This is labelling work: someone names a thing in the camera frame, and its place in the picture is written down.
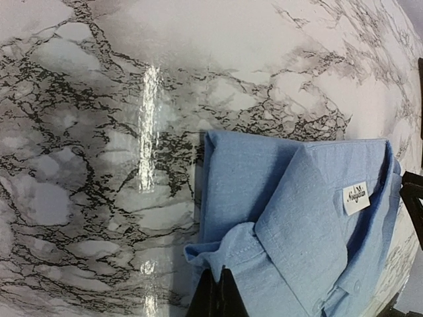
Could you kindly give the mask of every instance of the button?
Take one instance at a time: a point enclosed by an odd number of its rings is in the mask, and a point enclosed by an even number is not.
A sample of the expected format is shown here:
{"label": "button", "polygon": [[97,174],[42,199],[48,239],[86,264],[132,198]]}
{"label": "button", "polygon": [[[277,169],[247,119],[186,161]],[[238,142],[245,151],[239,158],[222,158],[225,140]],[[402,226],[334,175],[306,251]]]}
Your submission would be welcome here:
{"label": "button", "polygon": [[319,299],[313,307],[313,313],[316,314],[320,312],[323,308],[323,300]]}
{"label": "button", "polygon": [[356,281],[356,284],[354,285],[354,292],[358,294],[361,288],[362,288],[362,282]]}

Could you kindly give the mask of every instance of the marble table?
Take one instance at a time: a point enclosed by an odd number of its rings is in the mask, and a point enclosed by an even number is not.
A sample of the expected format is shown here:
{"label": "marble table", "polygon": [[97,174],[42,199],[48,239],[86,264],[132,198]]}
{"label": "marble table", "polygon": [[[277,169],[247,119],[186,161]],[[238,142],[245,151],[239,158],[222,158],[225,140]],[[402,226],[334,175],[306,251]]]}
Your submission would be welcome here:
{"label": "marble table", "polygon": [[[202,133],[387,137],[416,172],[422,55],[393,0],[2,0],[0,316],[184,316]],[[417,247],[402,208],[364,316]]]}

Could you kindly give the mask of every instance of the folded shirt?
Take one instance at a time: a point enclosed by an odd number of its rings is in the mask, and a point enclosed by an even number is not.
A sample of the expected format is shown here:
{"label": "folded shirt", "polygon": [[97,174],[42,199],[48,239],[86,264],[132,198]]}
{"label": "folded shirt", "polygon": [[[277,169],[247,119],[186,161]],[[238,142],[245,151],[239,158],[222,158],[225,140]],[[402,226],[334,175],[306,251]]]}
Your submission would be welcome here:
{"label": "folded shirt", "polygon": [[[224,265],[250,317],[358,317],[385,265],[400,172],[384,139],[208,132],[199,243],[185,248],[193,289]],[[345,199],[366,197],[368,207],[346,210]]]}

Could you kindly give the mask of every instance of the white clothing label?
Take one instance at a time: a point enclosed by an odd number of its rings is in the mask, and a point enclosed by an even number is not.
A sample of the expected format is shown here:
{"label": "white clothing label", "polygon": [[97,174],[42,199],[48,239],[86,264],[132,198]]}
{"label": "white clothing label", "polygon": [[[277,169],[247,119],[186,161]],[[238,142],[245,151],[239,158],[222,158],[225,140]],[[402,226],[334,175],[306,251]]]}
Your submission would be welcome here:
{"label": "white clothing label", "polygon": [[342,190],[345,211],[348,216],[370,206],[369,193],[365,182],[345,187]]}

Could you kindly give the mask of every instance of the black object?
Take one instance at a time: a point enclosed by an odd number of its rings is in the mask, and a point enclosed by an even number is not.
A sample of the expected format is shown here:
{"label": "black object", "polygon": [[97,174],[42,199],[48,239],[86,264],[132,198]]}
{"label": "black object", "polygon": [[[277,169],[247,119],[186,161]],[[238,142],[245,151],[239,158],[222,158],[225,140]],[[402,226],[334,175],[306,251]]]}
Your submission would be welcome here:
{"label": "black object", "polygon": [[249,317],[230,269],[222,269],[219,283],[210,269],[203,272],[186,317]]}
{"label": "black object", "polygon": [[423,176],[405,172],[400,195],[411,217],[420,247],[423,250],[423,206],[420,202],[420,199],[423,199]]}

